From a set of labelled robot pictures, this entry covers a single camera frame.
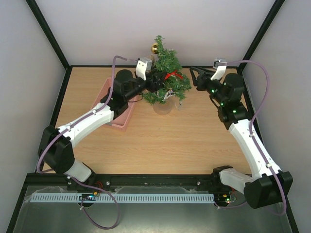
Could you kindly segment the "round wooden tree base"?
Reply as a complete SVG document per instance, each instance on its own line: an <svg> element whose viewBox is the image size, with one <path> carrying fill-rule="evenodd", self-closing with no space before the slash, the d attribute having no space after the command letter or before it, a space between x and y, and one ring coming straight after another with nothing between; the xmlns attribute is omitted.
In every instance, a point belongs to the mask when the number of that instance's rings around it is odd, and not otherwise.
<svg viewBox="0 0 311 233"><path fill-rule="evenodd" d="M167 100L165 103L157 102L153 105L153 109L155 113L161 116L169 114L172 108L173 108L173 102L170 100Z"/></svg>

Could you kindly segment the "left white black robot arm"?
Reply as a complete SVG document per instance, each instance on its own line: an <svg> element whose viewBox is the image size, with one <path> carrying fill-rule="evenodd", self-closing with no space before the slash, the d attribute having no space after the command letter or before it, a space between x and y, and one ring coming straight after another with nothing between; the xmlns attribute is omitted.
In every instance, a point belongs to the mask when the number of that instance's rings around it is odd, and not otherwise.
<svg viewBox="0 0 311 233"><path fill-rule="evenodd" d="M107 94L91 110L74 121L55 128L44 129L38 149L37 172L43 173L41 164L46 163L57 174L65 174L85 182L93 171L74 157L73 149L97 128L121 116L129 107L130 100L143 91L158 91L167 72L154 69L145 73L123 69L111 79Z"/></svg>

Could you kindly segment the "clear plastic battery box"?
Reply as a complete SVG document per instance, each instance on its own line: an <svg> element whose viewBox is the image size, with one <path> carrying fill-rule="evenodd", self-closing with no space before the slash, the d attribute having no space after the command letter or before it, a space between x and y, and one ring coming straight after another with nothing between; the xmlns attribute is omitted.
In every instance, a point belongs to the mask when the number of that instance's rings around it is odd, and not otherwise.
<svg viewBox="0 0 311 233"><path fill-rule="evenodd" d="M182 101L177 101L175 105L176 105L176 108L178 111L181 111L183 109L183 102Z"/></svg>

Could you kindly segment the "red ribbon bow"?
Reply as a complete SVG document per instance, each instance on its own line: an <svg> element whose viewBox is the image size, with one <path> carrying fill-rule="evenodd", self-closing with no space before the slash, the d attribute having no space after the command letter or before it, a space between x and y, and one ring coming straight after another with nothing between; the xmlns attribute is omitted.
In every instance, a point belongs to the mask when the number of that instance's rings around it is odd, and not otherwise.
<svg viewBox="0 0 311 233"><path fill-rule="evenodd" d="M171 76L175 76L178 77L180 79L183 79L182 74L180 74L177 70L173 71L173 72L168 72L164 78L164 80L167 80L168 78L170 78Z"/></svg>

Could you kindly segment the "pink perforated plastic basket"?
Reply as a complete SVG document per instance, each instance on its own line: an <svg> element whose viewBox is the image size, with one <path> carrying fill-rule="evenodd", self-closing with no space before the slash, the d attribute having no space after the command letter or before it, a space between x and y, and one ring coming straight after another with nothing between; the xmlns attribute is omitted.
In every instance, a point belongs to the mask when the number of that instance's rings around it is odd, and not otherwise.
<svg viewBox="0 0 311 233"><path fill-rule="evenodd" d="M111 82L112 82L111 77L106 79L93 105L91 106L91 109L96 107L98 103L101 103L101 100L104 97L108 96L110 87L111 87ZM111 122L106 123L105 126L112 128L112 129L120 130L120 131L126 131L126 129L128 128L130 119L132 117L132 114L134 112L135 105L136 105L136 102L134 101L137 101L137 100L139 100L139 96L132 98L128 102L128 107L125 108L125 102L123 101L116 102L114 100L114 97L112 96L108 104L111 104L112 110L114 111L114 116L116 116L117 114L119 114L119 116L113 119Z"/></svg>

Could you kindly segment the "gold bauble ornament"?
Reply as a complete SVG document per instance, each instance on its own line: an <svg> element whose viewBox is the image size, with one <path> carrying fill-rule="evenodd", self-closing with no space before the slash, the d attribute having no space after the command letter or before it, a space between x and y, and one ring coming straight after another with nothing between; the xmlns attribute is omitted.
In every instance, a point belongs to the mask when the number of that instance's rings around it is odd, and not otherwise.
<svg viewBox="0 0 311 233"><path fill-rule="evenodd" d="M151 45L151 53L152 54L158 54L158 43L153 43Z"/></svg>

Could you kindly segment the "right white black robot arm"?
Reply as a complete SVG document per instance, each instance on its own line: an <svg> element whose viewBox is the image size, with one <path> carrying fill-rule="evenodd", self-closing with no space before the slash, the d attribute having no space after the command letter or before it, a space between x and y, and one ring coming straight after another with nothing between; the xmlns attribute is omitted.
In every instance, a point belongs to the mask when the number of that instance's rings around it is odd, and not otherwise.
<svg viewBox="0 0 311 233"><path fill-rule="evenodd" d="M217 190L230 186L244 194L246 202L254 209L283 203L293 178L283 172L261 142L253 127L253 120L241 102L244 93L243 77L236 73L225 74L226 66L216 71L191 67L193 85L198 91L207 91L217 107L218 117L239 144L251 169L251 175L238 172L231 166L213 170L212 185Z"/></svg>

